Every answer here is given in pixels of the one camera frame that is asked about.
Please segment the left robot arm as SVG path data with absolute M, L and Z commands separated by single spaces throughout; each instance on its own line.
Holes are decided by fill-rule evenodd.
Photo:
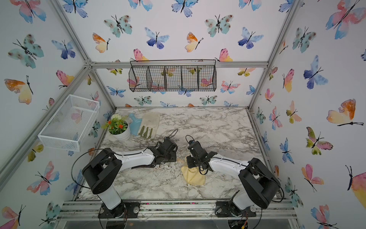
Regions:
M 103 202 L 105 210 L 123 208 L 124 204 L 113 183 L 120 171 L 136 168 L 154 168 L 157 165 L 176 162 L 177 144 L 169 137 L 155 146 L 127 153 L 114 152 L 110 148 L 101 152 L 82 170 L 82 175 L 92 193 Z

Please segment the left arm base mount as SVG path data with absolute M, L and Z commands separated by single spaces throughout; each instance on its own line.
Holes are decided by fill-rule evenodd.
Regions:
M 98 214 L 99 219 L 136 219 L 140 211 L 140 202 L 121 202 L 113 210 L 103 203 Z

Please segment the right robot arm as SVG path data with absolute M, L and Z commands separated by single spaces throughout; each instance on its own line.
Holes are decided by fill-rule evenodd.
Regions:
M 232 198 L 232 204 L 239 210 L 251 206 L 267 209 L 281 185 L 272 172 L 258 158 L 250 161 L 234 160 L 216 152 L 206 152 L 198 141 L 188 142 L 191 155 L 187 157 L 189 168 L 199 171 L 221 172 L 241 181 L 244 189 Z

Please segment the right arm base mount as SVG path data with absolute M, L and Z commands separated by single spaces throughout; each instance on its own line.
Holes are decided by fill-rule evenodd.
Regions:
M 217 201 L 214 213 L 219 218 L 256 217 L 256 212 L 253 212 L 251 207 L 241 210 L 230 201 Z

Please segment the yellow cloth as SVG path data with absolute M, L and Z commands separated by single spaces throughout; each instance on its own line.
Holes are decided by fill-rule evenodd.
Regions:
M 188 166 L 183 166 L 181 172 L 187 184 L 194 186 L 201 186 L 205 184 L 205 176 L 200 174 L 199 169 L 189 168 Z

